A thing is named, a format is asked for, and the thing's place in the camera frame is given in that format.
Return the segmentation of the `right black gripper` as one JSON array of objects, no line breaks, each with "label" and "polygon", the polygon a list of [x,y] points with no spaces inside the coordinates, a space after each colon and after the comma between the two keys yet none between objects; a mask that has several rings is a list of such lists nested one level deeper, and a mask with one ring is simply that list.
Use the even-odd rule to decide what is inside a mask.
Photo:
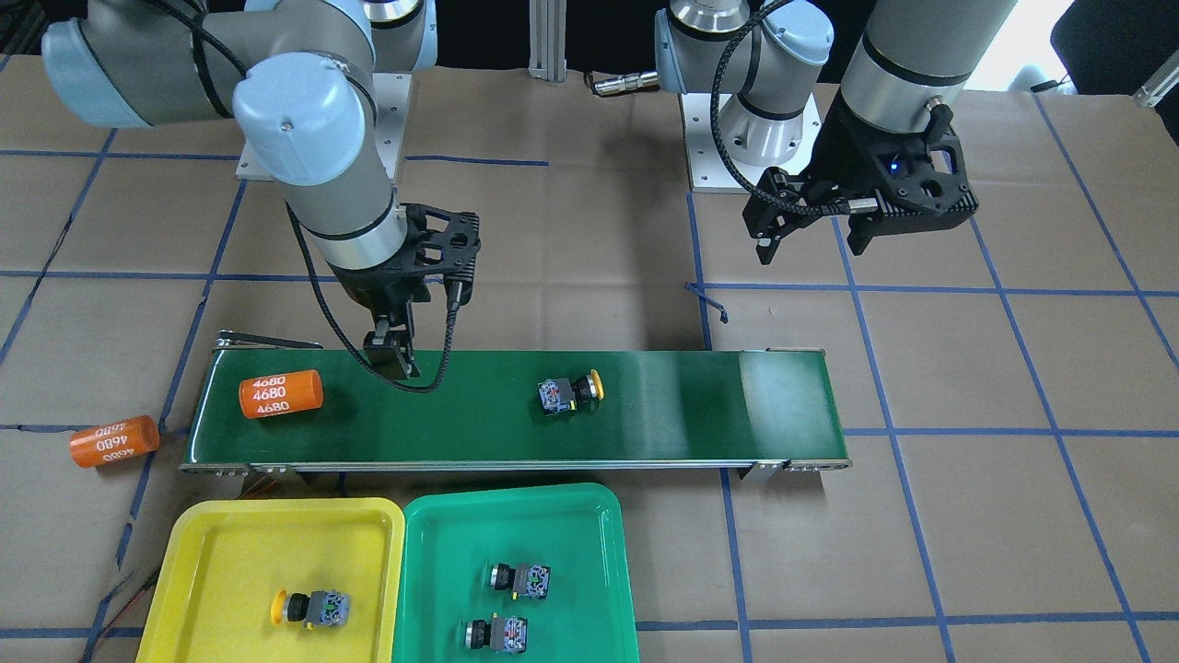
[{"label": "right black gripper", "polygon": [[327,263],[345,293],[371,314],[374,328],[363,348],[383,378],[421,375],[411,303],[429,301],[427,277],[442,277],[447,288],[457,283],[457,306],[468,306],[483,247],[480,229],[476,214],[406,204],[356,238],[327,239]]}]

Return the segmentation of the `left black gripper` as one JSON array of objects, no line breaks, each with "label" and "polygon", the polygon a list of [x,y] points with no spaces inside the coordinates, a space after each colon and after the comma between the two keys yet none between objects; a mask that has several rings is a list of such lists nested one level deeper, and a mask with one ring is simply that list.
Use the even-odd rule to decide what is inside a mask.
[{"label": "left black gripper", "polygon": [[837,198],[880,203],[875,214],[849,216],[847,247],[854,256],[887,231],[951,229],[975,215],[979,201],[951,118],[951,106],[938,101],[916,132],[896,134],[863,122],[836,94],[808,168],[801,175],[764,169],[742,209],[760,264],[771,263],[785,236],[834,215],[830,204]]}]

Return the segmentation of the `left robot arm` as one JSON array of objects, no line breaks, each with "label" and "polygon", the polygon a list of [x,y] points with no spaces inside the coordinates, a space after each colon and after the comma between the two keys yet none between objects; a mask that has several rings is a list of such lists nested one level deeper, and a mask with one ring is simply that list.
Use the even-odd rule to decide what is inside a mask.
[{"label": "left robot arm", "polygon": [[654,17],[661,88],[707,94],[705,125],[762,264],[788,235],[847,215],[847,247],[955,229],[979,201],[964,171],[954,101],[1012,1],[880,1],[859,31],[801,169],[784,168],[836,42],[809,1],[672,1]]}]

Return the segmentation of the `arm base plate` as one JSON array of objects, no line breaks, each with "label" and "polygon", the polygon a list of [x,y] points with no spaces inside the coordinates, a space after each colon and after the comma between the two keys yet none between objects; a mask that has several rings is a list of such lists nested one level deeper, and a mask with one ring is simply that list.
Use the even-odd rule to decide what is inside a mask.
[{"label": "arm base plate", "polygon": [[[692,192],[740,193],[740,184],[723,164],[713,143],[710,96],[681,94],[679,99]],[[722,94],[719,101],[726,152],[746,180],[757,183],[768,168],[780,168],[791,175],[808,168],[814,140],[821,132],[821,110],[812,94],[801,114],[788,122],[769,122],[750,114],[740,101],[731,101],[729,94]]]},{"label": "arm base plate", "polygon": [[[410,110],[413,76],[410,73],[375,73],[373,92],[376,101],[374,140],[378,149],[380,160],[391,183],[399,180],[399,168],[402,163],[403,139],[407,118]],[[241,150],[239,164],[236,168],[239,180],[274,180],[266,168],[253,159],[253,150],[248,140]]]}]

